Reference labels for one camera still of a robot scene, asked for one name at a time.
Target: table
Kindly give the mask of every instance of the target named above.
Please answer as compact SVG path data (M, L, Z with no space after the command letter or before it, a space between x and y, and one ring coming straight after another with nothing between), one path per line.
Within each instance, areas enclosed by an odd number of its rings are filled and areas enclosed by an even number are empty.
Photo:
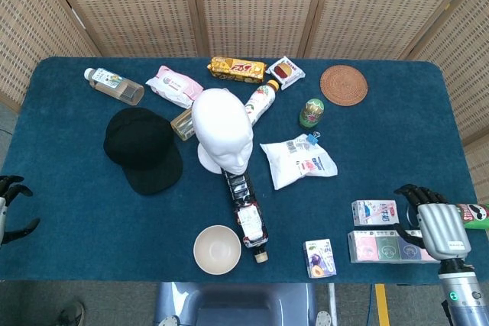
M243 102L257 86L213 78L206 70L208 58L52 57L40 62L3 173L25 176L34 192L32 198L15 199L7 229L21 228L37 216L41 223L33 234L2 247L0 279L309 282L303 242L330 238L338 275L315 282L438 282L436 264L351 264L346 234L354 229L352 201L394 198L403 213L406 201L393 190L408 182L442 192L452 202L475 202L442 74L424 62L295 61L306 78L279 91L256 123L249 163L270 235L270 259L256 264L243 249L237 267L224 276L205 274L193 260L193 241L202 229L213 224L238 229L223 178L199 165L196 138L182 142L176 137L183 157L177 184L153 196L136 194L102 149L107 123L127 105L90 88L83 71L104 67L144 83L167 65L206 89L226 87ZM359 69L368 81L360 105L333 105L319 90L322 72L340 63ZM316 130L338 175L307 177L274 191L258 144L303 133L299 112L314 97L325 102ZM168 120L183 111L148 87L140 106ZM469 238L473 251L468 262L483 269L485 232L469 231Z

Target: white snack bag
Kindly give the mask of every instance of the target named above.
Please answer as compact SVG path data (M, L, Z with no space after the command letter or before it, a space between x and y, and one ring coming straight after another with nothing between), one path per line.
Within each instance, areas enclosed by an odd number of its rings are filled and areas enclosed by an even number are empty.
M318 144L311 144L305 134L282 143L260 144L260 146L267 154L276 190L304 176L338 175L338 167L329 154Z
M183 108L192 107L192 103L199 97L203 87L195 80L176 73L163 65L158 74L146 82L157 95L173 102Z

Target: shoe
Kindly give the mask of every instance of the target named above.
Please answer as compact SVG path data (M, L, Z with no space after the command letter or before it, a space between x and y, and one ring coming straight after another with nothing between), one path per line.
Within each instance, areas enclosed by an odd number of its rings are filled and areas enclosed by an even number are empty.
M80 302L70 303L57 318L56 326L83 326L85 323L85 308Z

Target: gray carpet floor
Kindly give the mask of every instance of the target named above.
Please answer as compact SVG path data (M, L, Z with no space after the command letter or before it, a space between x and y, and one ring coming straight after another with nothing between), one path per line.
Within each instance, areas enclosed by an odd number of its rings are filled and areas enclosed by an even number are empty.
M0 104L0 129L13 132L16 122L17 116ZM0 131L0 167L10 139L10 134ZM339 325L367 324L370 289L362 284L336 285ZM489 284L484 284L483 290L489 294ZM153 282L0 280L0 326L49 326L60 309L75 299L86 307L86 326L151 326L156 296L157 284ZM326 287L318 289L316 298L319 310L328 310ZM394 326L446 326L441 301L438 286L387 286L390 324ZM378 325L375 296L370 325Z

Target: round rattan coaster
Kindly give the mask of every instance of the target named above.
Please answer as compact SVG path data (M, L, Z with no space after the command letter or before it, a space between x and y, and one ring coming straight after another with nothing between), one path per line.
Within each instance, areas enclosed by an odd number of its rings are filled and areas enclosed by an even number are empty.
M364 76L348 65L335 65L321 76L322 94L340 106L353 106L360 103L368 92Z

